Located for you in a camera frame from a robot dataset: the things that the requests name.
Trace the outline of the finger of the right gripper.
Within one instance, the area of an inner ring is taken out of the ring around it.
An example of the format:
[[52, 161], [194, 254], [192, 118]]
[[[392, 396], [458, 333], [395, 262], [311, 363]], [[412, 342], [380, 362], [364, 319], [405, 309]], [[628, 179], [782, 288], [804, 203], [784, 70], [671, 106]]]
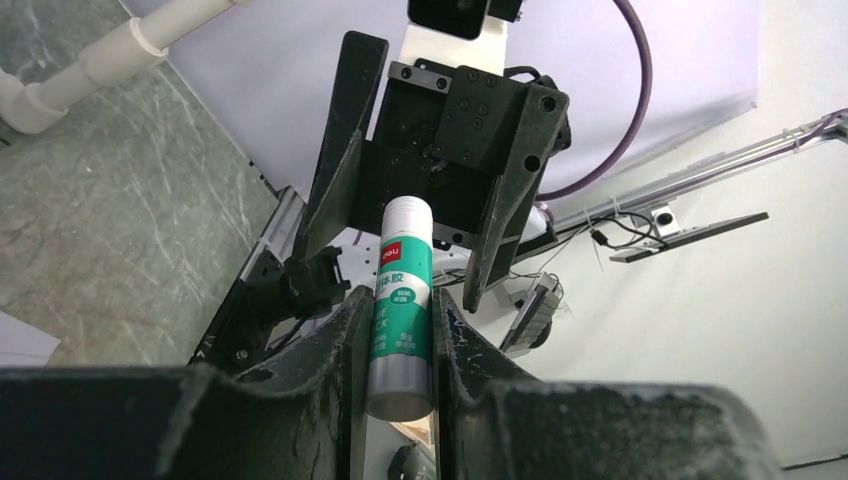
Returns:
[[494, 181], [466, 268], [462, 306], [471, 313], [478, 310], [498, 251], [508, 242], [512, 217], [525, 197], [538, 191], [537, 181], [552, 154], [567, 104], [567, 95], [559, 90], [538, 84], [528, 87], [504, 172]]
[[343, 37], [318, 163], [294, 241], [296, 259], [315, 256], [349, 224], [388, 48], [386, 40], [357, 31]]

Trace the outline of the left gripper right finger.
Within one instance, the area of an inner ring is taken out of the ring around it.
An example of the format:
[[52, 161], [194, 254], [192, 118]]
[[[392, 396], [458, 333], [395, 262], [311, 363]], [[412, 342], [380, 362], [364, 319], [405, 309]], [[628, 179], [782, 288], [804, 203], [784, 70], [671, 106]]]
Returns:
[[754, 412], [710, 385], [540, 380], [432, 299], [442, 479], [778, 479]]

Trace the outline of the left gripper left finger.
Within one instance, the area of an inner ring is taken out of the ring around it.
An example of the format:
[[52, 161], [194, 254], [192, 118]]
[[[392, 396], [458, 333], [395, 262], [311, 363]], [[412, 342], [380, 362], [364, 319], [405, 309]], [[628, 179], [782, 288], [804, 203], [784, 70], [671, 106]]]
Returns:
[[359, 479], [370, 288], [228, 376], [179, 368], [5, 368], [5, 479]]

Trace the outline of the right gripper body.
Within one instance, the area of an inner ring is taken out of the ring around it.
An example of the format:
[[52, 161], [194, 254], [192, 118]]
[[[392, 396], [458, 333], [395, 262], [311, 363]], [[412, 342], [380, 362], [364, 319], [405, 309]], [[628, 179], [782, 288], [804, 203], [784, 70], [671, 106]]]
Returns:
[[415, 196], [432, 208], [437, 240], [468, 247], [481, 233], [498, 178], [515, 164], [540, 179], [548, 158], [529, 144], [529, 116], [569, 148], [569, 97], [548, 76], [534, 81], [418, 60], [391, 63], [374, 135], [365, 141], [351, 228], [377, 235], [389, 201]]

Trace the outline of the green glue stick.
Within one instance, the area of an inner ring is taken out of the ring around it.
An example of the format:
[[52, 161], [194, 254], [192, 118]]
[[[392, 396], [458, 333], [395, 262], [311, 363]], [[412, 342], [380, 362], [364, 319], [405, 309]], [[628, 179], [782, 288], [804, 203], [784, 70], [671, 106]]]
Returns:
[[402, 196], [386, 205], [365, 402], [379, 420], [416, 421], [433, 409], [432, 234], [426, 201]]

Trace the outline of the grey envelope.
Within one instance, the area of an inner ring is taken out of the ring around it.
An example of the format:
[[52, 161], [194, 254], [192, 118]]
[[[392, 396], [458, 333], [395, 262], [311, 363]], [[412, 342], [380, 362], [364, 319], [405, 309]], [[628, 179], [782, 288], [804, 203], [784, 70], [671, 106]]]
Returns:
[[1, 367], [44, 367], [60, 340], [1, 313]]

